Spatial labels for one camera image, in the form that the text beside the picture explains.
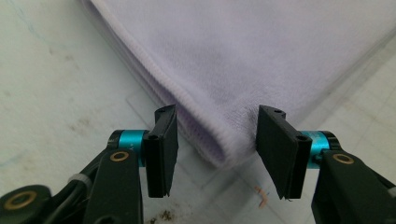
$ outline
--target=debris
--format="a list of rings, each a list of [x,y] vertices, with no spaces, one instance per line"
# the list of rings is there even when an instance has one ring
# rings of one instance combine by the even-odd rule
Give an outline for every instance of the debris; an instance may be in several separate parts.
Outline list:
[[[170,221],[172,220],[175,216],[168,210],[163,211],[163,213],[160,214],[160,217],[165,220],[165,221]]]
[[[268,202],[267,194],[266,194],[265,191],[264,191],[262,188],[260,188],[260,187],[255,186],[254,189],[262,196],[262,202],[260,203],[259,208],[264,208],[265,205],[266,205],[267,202]]]

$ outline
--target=folded towel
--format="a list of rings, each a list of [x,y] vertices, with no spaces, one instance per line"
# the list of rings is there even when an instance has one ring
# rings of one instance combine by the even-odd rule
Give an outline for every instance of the folded towel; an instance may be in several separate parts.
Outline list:
[[[396,27],[396,1],[80,0],[218,167],[254,150],[259,105],[292,122]]]

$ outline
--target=lavender towel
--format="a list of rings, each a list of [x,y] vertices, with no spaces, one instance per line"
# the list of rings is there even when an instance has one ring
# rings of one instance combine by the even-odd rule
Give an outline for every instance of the lavender towel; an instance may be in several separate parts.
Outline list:
[[[260,104],[296,121],[396,27],[394,0],[80,1],[218,167],[254,152]]]

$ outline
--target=robotic arm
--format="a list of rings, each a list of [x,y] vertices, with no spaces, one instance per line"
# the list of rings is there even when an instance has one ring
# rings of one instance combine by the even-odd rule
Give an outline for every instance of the robotic arm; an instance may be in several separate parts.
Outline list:
[[[285,118],[282,110],[260,106],[257,151],[279,199],[301,198],[306,168],[317,168],[317,223],[396,223],[395,185],[345,152],[334,134],[298,132]]]
[[[155,112],[155,127],[117,130],[107,147],[55,196],[33,185],[0,198],[0,223],[143,223],[139,167],[146,167],[148,196],[169,196],[177,161],[176,107]]]

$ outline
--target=white table surface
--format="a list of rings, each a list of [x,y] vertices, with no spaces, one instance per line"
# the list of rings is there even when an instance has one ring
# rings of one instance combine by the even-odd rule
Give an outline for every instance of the white table surface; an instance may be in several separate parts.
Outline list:
[[[396,182],[396,39],[352,70],[299,130],[329,130],[342,146]],[[158,108],[99,35],[76,1],[0,2],[0,195],[42,184],[58,192],[117,129],[150,129]],[[147,223],[314,223],[303,197],[280,201],[258,156],[221,171],[180,137],[171,197],[149,199]],[[253,187],[269,193],[260,196]],[[168,210],[173,220],[161,219]]]

